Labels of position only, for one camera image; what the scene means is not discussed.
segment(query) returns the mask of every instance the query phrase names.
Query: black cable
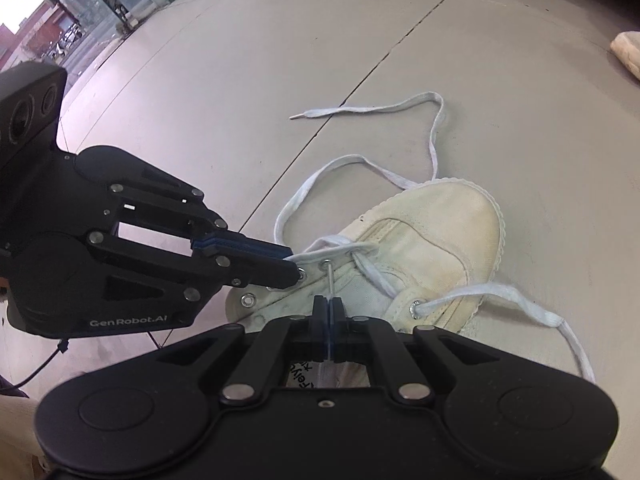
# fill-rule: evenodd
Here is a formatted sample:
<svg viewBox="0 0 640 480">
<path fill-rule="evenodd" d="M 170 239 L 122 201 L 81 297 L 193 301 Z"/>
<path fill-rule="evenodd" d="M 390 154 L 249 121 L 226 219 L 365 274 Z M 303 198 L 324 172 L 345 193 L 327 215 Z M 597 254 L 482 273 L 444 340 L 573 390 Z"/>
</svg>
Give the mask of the black cable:
<svg viewBox="0 0 640 480">
<path fill-rule="evenodd" d="M 44 369 L 44 367 L 47 366 L 53 360 L 53 358 L 56 355 L 58 355 L 59 353 L 63 354 L 64 352 L 66 352 L 68 348 L 69 348 L 69 339 L 61 339 L 60 342 L 58 343 L 58 347 L 53 352 L 53 354 L 51 354 L 46 361 L 44 361 L 38 368 L 36 368 L 35 371 L 29 377 L 19 382 L 18 384 L 14 384 L 14 386 L 9 386 L 7 388 L 0 388 L 0 394 L 4 392 L 10 392 L 11 390 L 17 390 L 18 388 L 23 387 L 25 384 L 31 381 L 37 374 L 39 374 Z"/>
</svg>

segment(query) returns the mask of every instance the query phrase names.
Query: shoe eyelet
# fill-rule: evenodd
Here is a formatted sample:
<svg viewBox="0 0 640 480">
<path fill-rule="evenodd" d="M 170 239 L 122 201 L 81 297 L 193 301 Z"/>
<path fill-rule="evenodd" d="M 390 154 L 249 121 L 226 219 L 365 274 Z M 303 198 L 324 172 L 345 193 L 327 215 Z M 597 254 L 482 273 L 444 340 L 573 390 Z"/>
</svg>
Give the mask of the shoe eyelet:
<svg viewBox="0 0 640 480">
<path fill-rule="evenodd" d="M 252 294 L 250 292 L 243 294 L 242 297 L 240 298 L 240 303 L 245 308 L 253 308 L 256 303 L 255 294 Z"/>
<path fill-rule="evenodd" d="M 415 300 L 411 306 L 409 307 L 409 313 L 411 313 L 411 317 L 413 317 L 414 319 L 420 319 L 420 316 L 418 316 L 418 314 L 416 314 L 415 311 L 415 307 L 417 307 L 420 304 L 423 303 L 427 303 L 426 300 Z"/>
</svg>

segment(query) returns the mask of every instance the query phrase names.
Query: red brick building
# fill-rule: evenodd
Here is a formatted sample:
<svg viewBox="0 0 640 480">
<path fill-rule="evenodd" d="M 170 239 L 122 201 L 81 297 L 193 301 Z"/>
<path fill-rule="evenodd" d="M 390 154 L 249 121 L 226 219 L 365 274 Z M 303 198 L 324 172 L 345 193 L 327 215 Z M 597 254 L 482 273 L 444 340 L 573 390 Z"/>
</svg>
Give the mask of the red brick building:
<svg viewBox="0 0 640 480">
<path fill-rule="evenodd" d="M 0 70 L 11 66 L 25 54 L 40 58 L 49 49 L 50 42 L 59 40 L 72 23 L 63 9 L 52 8 L 47 2 L 42 2 L 16 34 L 4 24 L 0 25 Z"/>
</svg>

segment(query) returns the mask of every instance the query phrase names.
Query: concrete floor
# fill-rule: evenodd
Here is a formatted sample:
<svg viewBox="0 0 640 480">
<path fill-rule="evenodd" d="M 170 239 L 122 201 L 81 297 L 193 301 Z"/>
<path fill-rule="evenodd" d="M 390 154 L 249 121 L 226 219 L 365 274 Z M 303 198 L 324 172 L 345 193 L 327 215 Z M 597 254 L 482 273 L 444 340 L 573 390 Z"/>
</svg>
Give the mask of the concrete floor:
<svg viewBox="0 0 640 480">
<path fill-rule="evenodd" d="M 507 241 L 497 279 L 571 322 L 620 410 L 607 466 L 632 478 L 640 442 L 640 84 L 607 48 L 617 33 L 640 28 L 638 2 L 176 0 L 65 104 L 60 144 L 124 148 L 199 186 L 232 229 L 270 240 L 289 196 L 336 156 L 362 153 L 412 180 L 431 174 L 429 105 L 328 121 L 290 115 L 439 92 L 449 108 L 440 175 L 476 182 L 502 207 Z M 395 192 L 363 168 L 344 168 L 310 195 L 287 241 L 300 250 Z M 223 303 L 220 294 L 193 327 L 156 339 L 171 343 L 224 322 Z M 14 379 L 54 346 L 3 330 L 0 370 Z M 507 319 L 500 338 L 525 333 L 530 325 Z M 530 344 L 556 336 L 544 330 Z M 41 395 L 74 373 L 152 348 L 146 335 L 73 341 L 27 390 Z"/>
</svg>

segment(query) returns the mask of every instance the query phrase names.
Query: white shoelace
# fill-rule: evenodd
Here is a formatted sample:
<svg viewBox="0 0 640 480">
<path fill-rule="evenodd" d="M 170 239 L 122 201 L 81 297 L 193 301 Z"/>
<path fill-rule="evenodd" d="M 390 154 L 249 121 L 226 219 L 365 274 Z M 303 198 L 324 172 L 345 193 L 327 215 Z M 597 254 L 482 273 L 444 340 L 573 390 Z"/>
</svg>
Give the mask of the white shoelace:
<svg viewBox="0 0 640 480">
<path fill-rule="evenodd" d="M 424 92 L 417 94 L 409 99 L 406 99 L 398 104 L 389 106 L 373 106 L 373 107 L 349 107 L 342 106 L 337 108 L 318 108 L 315 110 L 308 110 L 302 114 L 291 116 L 289 119 L 298 118 L 319 118 L 339 113 L 355 113 L 355 114 L 368 114 L 368 113 L 387 113 L 387 112 L 399 112 L 407 110 L 414 106 L 435 102 L 438 104 L 438 111 L 436 117 L 431 124 L 428 136 L 428 150 L 431 157 L 431 165 L 433 167 L 433 176 L 431 180 L 435 180 L 438 174 L 438 156 L 435 149 L 435 140 L 437 129 L 442 123 L 444 118 L 444 100 L 440 94 L 436 92 Z M 284 226 L 289 218 L 300 207 L 306 196 L 311 191 L 316 182 L 324 177 L 327 173 L 346 166 L 348 164 L 365 164 L 370 167 L 376 173 L 379 173 L 382 177 L 386 178 L 391 183 L 398 186 L 400 189 L 411 189 L 416 186 L 420 186 L 418 182 L 413 182 L 407 178 L 404 178 L 393 171 L 386 170 L 381 166 L 371 162 L 367 157 L 363 155 L 345 155 L 335 158 L 328 164 L 324 165 L 320 170 L 311 175 L 305 183 L 295 192 L 287 204 L 282 208 L 280 214 L 276 219 L 276 223 L 273 229 L 273 238 L 277 244 L 284 245 Z M 313 242 L 303 253 L 294 254 L 290 256 L 288 260 L 292 260 L 298 264 L 309 264 L 313 262 L 321 262 L 326 259 L 335 258 L 344 254 L 349 254 L 353 259 L 358 270 L 383 294 L 386 294 L 390 298 L 395 298 L 400 290 L 397 290 L 384 275 L 378 270 L 375 264 L 367 258 L 365 253 L 374 253 L 378 249 L 378 244 L 373 242 L 353 242 L 345 236 L 331 235 L 318 238 Z M 595 383 L 595 375 L 593 367 L 589 358 L 587 357 L 584 348 L 578 341 L 574 331 L 569 327 L 569 324 L 558 314 L 545 310 L 538 304 L 525 298 L 522 293 L 513 286 L 502 285 L 500 283 L 480 283 L 477 285 L 462 286 L 449 291 L 447 294 L 438 298 L 437 300 L 421 303 L 410 308 L 411 314 L 414 317 L 425 317 L 434 312 L 439 306 L 455 298 L 463 296 L 497 296 L 503 298 L 511 303 L 516 304 L 530 319 L 540 323 L 543 326 L 551 328 L 557 328 L 559 332 L 564 336 L 567 343 L 571 347 L 574 356 L 580 367 L 581 375 Z"/>
</svg>

